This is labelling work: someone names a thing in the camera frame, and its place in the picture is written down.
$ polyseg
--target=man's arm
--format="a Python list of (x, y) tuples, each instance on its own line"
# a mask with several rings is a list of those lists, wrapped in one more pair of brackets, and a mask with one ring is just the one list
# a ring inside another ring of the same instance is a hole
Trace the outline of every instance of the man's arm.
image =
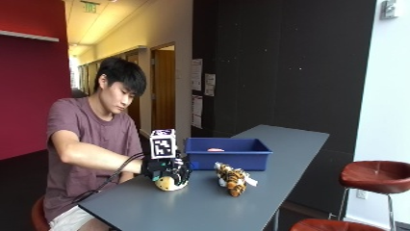
[[(54, 132), (50, 135), (50, 141), (61, 162), (70, 165), (101, 170), (117, 170), (128, 160), (126, 156), (97, 145), (80, 142), (77, 135), (66, 130)], [(141, 164), (141, 160), (133, 160), (121, 171), (141, 173)]]
[(133, 173), (132, 172), (122, 172), (120, 174), (120, 183), (124, 183), (126, 180), (130, 180), (133, 178)]

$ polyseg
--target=ceiling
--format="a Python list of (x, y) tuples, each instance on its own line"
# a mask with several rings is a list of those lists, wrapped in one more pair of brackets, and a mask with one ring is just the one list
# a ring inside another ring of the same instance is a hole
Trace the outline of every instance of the ceiling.
[(150, 0), (62, 0), (69, 56), (80, 56)]

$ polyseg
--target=stool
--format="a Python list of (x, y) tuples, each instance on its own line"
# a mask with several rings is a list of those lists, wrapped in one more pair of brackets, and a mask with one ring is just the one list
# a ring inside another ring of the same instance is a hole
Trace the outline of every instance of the stool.
[(381, 228), (373, 227), (366, 224), (331, 220), (307, 218), (301, 220), (290, 228), (290, 231), (385, 231)]
[(339, 174), (345, 187), (338, 219), (342, 216), (345, 197), (349, 189), (385, 194), (389, 197), (390, 228), (395, 231), (391, 193), (410, 190), (410, 164), (393, 161), (359, 161), (346, 164)]
[(36, 231), (49, 231), (50, 226), (44, 216), (44, 196), (41, 196), (31, 209), (31, 220)]

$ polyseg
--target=gray table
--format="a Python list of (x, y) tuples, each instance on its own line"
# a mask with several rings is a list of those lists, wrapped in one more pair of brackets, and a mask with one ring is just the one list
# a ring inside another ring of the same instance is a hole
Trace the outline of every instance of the gray table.
[(258, 125), (234, 138), (257, 138), (273, 150), (266, 171), (251, 171), (257, 187), (238, 197), (218, 185), (212, 170), (196, 170), (188, 186), (164, 192), (138, 176), (80, 203), (122, 231), (262, 230), (285, 201), (327, 134)]

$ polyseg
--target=man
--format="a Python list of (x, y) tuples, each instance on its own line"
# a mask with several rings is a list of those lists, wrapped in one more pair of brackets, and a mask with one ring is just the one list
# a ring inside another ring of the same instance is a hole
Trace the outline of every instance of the man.
[[(141, 173), (142, 149), (133, 120), (124, 112), (141, 96), (146, 78), (140, 66), (120, 58), (102, 61), (94, 93), (57, 100), (48, 121), (49, 176), (45, 216), (50, 230), (109, 230), (78, 206), (78, 197)], [(105, 182), (132, 155), (120, 176)]]

